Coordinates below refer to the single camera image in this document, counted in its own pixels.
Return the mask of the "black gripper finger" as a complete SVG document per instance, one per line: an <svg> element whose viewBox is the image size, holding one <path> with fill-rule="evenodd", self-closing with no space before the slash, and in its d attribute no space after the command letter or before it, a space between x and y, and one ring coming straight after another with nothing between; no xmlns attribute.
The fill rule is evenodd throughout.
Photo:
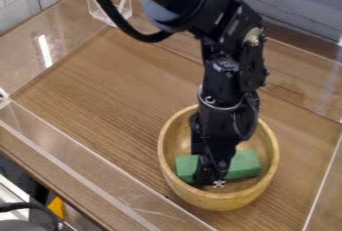
<svg viewBox="0 0 342 231"><path fill-rule="evenodd" d="M215 155L208 149L199 155L195 184L221 188L225 185L225 176L236 150L221 151Z"/></svg>

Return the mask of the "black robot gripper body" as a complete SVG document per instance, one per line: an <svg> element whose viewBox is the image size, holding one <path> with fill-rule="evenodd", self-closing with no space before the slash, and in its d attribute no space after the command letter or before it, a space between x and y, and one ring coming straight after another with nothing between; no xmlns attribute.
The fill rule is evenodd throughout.
<svg viewBox="0 0 342 231"><path fill-rule="evenodd" d="M259 32L232 50L216 49L201 40L203 80L197 110L191 115L191 153L208 149L215 155L236 150L255 132L268 70L264 64L265 35Z"/></svg>

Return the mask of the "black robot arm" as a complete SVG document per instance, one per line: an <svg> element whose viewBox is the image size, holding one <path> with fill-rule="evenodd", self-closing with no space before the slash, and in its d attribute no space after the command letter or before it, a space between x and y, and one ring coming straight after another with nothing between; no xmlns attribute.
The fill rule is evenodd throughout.
<svg viewBox="0 0 342 231"><path fill-rule="evenodd" d="M136 40L156 43L179 32L200 41L203 80L197 110L189 116L191 154L196 156L191 183L221 187L240 142L253 135L265 85L265 33L257 12L243 0L140 0L159 31L140 32L111 0L96 0L119 29Z"/></svg>

